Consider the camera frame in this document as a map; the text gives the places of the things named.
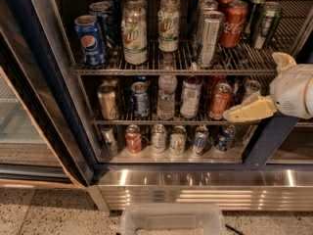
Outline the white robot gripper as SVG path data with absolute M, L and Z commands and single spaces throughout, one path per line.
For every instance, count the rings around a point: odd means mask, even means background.
M 313 117 L 313 65 L 297 65 L 294 57 L 283 52 L 274 52 L 272 58 L 278 75 L 270 83 L 271 97 L 252 94 L 225 111 L 226 120 L 236 123 L 261 120 L 271 117 L 277 109 L 285 116 Z

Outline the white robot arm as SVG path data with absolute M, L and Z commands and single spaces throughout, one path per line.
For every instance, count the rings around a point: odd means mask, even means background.
M 269 85 L 270 94 L 253 93 L 223 117 L 230 122 L 248 122 L 280 112 L 288 117 L 313 118 L 313 65 L 298 64 L 286 53 L 274 52 L 277 76 Z

